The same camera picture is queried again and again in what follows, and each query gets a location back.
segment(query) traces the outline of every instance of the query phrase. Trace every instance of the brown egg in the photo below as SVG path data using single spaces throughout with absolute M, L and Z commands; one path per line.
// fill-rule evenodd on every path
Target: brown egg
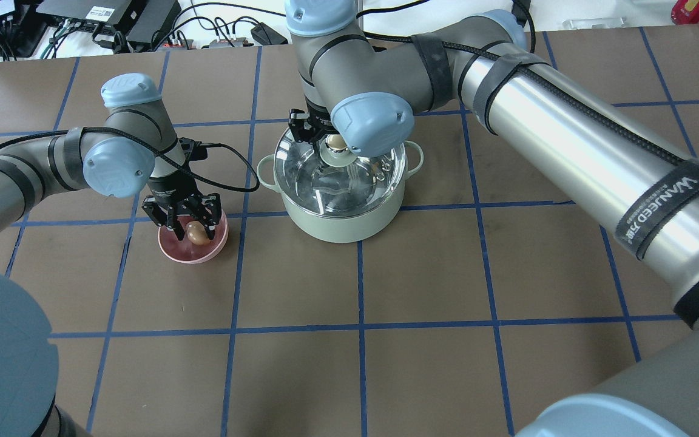
M 197 246 L 206 246 L 211 242 L 200 222 L 189 222 L 185 226 L 185 232 L 188 235 L 188 240 Z

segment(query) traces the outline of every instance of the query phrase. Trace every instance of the light blue joint cap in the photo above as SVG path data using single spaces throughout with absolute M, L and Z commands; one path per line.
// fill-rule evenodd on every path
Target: light blue joint cap
M 576 395 L 544 410 L 516 437 L 689 437 L 651 410 L 615 396 Z
M 0 435 L 31 435 L 58 383 L 58 349 L 39 304 L 0 275 Z
M 131 197 L 142 191 L 155 168 L 155 156 L 128 138 L 100 141 L 83 161 L 83 176 L 100 194 Z
M 355 0 L 285 0 L 288 30 L 297 36 L 323 36 L 347 27 L 357 16 Z
M 369 158 L 390 152 L 414 129 L 411 106 L 389 92 L 347 97 L 333 108 L 331 121 L 352 153 Z
M 102 85 L 102 99 L 108 108 L 130 107 L 161 100 L 161 93 L 148 75 L 126 73 Z
M 514 44 L 520 46 L 522 49 L 527 50 L 527 37 L 525 36 L 524 28 L 516 22 L 516 17 L 509 11 L 504 11 L 503 9 L 493 9 L 492 11 L 487 11 L 483 14 L 477 14 L 475 16 L 483 16 L 497 22 L 502 25 L 503 30 L 511 36 L 511 41 Z

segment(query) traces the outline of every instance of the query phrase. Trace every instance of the pink bowl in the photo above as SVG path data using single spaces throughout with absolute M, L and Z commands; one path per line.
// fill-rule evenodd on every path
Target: pink bowl
M 177 219 L 183 227 L 194 221 L 190 216 L 180 216 Z M 228 240 L 228 217 L 225 216 L 225 211 L 221 211 L 220 223 L 214 228 L 214 232 L 214 240 L 211 243 L 206 246 L 197 246 L 191 243 L 187 236 L 183 238 L 183 241 L 177 240 L 177 235 L 174 232 L 162 226 L 158 228 L 158 246 L 161 246 L 161 252 L 172 261 L 186 265 L 198 265 L 198 263 L 211 260 L 225 246 L 225 241 Z

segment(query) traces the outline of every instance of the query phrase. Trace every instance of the pot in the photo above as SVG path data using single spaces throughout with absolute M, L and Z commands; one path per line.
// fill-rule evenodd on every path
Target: pot
M 406 147 L 419 154 L 410 171 Z M 319 143 L 319 155 L 285 130 L 274 154 L 258 163 L 258 177 L 261 185 L 282 194 L 288 215 L 303 232 L 330 243 L 364 240 L 388 226 L 403 202 L 406 180 L 425 160 L 422 148 L 412 141 L 381 157 L 358 157 L 338 135 Z M 274 162 L 272 183 L 261 171 L 269 161 Z

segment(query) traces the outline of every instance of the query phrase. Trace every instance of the white label sticker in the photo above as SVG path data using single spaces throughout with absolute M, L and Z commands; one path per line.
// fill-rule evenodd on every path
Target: white label sticker
M 109 17 L 112 16 L 115 9 L 112 8 L 102 8 L 101 6 L 93 6 L 91 12 L 88 12 L 86 19 L 92 19 L 93 21 L 107 22 Z

